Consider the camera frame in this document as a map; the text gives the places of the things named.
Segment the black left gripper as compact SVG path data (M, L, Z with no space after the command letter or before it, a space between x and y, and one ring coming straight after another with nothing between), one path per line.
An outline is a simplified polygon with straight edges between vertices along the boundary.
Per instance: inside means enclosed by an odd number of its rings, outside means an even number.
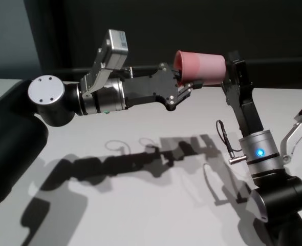
M172 69L167 63L130 67L130 77L122 82L126 107L158 102L169 111L175 110L179 103L190 97L192 90L203 86L201 80L179 86L178 79L181 78L182 70Z

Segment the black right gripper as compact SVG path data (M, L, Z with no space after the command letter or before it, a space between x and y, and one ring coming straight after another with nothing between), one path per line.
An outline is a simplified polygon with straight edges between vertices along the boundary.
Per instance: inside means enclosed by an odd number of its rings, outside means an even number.
M226 103L233 108L242 135L262 131L264 128L253 101L253 86L249 80L246 61L237 51L228 53L227 69L229 78L221 83L221 87Z

